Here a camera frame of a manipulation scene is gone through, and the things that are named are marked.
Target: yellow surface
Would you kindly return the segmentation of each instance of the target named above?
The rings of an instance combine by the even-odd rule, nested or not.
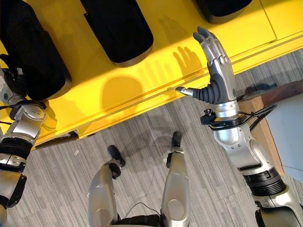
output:
[[[260,0],[277,39],[303,30],[303,0]]]
[[[151,54],[129,68],[115,67],[88,26],[80,1],[28,0],[42,26],[50,33],[69,69],[73,88],[49,101],[49,117],[37,144],[77,129],[80,137],[172,101],[179,85],[203,87],[209,81],[206,59],[192,38],[196,27],[211,30],[222,42],[235,73],[302,47],[302,27],[291,21],[302,14],[300,0],[283,4],[253,2],[234,20],[211,25],[193,0],[138,0],[154,35]],[[288,23],[273,30],[283,17],[280,7],[291,4]],[[280,15],[269,13],[275,7]]]

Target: black cable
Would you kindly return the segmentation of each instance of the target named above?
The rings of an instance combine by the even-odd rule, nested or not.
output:
[[[148,208],[148,209],[150,209],[150,210],[152,210],[152,211],[155,211],[159,216],[161,216],[160,213],[159,213],[158,211],[156,211],[156,210],[154,210],[154,209],[148,207],[145,203],[143,203],[143,202],[138,202],[138,203],[136,203],[135,205],[133,205],[133,206],[131,207],[131,209],[129,210],[129,212],[126,214],[125,218],[129,215],[129,213],[132,211],[132,209],[133,209],[135,206],[137,206],[138,204],[144,205],[146,208]]]
[[[260,121],[262,121],[263,118],[265,118],[267,115],[269,115],[270,112],[271,112],[271,111],[269,111],[269,112],[265,113],[264,115],[258,117],[258,119],[255,120],[253,124],[251,124],[251,126],[250,126],[250,131],[253,131],[254,128],[260,123]]]
[[[0,106],[0,110],[3,110],[3,109],[7,109],[7,108],[13,108],[15,105],[2,105]],[[8,125],[11,125],[10,122],[2,122],[0,121],[0,124],[8,124]]]
[[[8,124],[8,125],[11,125],[10,122],[2,122],[2,121],[0,121],[0,124]]]
[[[3,110],[3,109],[7,109],[7,108],[14,108],[15,105],[2,105],[0,106],[0,110]]]
[[[221,130],[227,130],[227,129],[233,129],[236,127],[240,127],[247,122],[249,122],[252,118],[257,117],[257,120],[254,121],[254,123],[250,126],[250,131],[254,130],[254,128],[262,121],[267,115],[269,115],[270,112],[272,112],[276,108],[276,104],[269,105],[267,107],[264,107],[263,109],[260,109],[256,112],[246,113],[242,111],[238,111],[239,114],[244,114],[249,116],[247,119],[245,119],[241,124],[237,124],[234,126],[227,126],[227,127],[220,127],[220,128],[213,128],[211,126],[208,126],[213,131],[221,131]]]

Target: wooden furniture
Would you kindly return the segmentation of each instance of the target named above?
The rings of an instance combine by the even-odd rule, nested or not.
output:
[[[264,106],[276,103],[300,93],[303,93],[303,80],[285,84],[257,97],[240,101],[239,107],[241,111],[248,113],[255,112],[262,109]],[[284,175],[285,173],[282,167],[278,150],[276,148],[273,136],[270,132],[268,123],[265,119],[262,120],[252,131],[252,136],[258,142],[260,142],[264,149],[269,153],[280,175]]]

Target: floor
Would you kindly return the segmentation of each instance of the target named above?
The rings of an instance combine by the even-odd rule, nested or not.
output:
[[[290,53],[236,76],[238,95],[303,79],[303,50]],[[256,227],[250,190],[230,163],[212,132],[200,125],[207,105],[184,97],[89,138],[35,150],[24,174],[20,203],[9,210],[9,227],[87,226],[88,188],[99,167],[110,159],[115,144],[126,159],[115,182],[121,217],[137,202],[160,210],[168,169],[164,159],[174,131],[183,134],[182,147],[190,176],[191,227]],[[288,176],[303,202],[303,183]],[[130,216],[152,214],[142,205]]]

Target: robotic arm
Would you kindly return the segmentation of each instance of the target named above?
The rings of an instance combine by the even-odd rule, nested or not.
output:
[[[22,69],[17,71],[22,76]],[[26,159],[46,119],[45,105],[16,93],[18,89],[10,83],[13,78],[9,70],[0,69],[0,100],[7,105],[5,108],[12,108],[9,116],[14,120],[0,140],[0,227],[6,222],[7,208],[21,199],[27,180],[22,175]]]
[[[213,104],[213,109],[205,110],[201,123],[214,131],[214,138],[225,149],[251,189],[259,207],[256,211],[259,227],[303,227],[303,207],[250,133],[274,106],[254,114],[246,113],[249,117],[239,112],[232,65],[221,43],[213,33],[201,27],[194,32],[194,38],[206,55],[210,84],[202,89],[178,87],[176,90]],[[254,116],[259,119],[253,127],[249,127],[247,122]]]

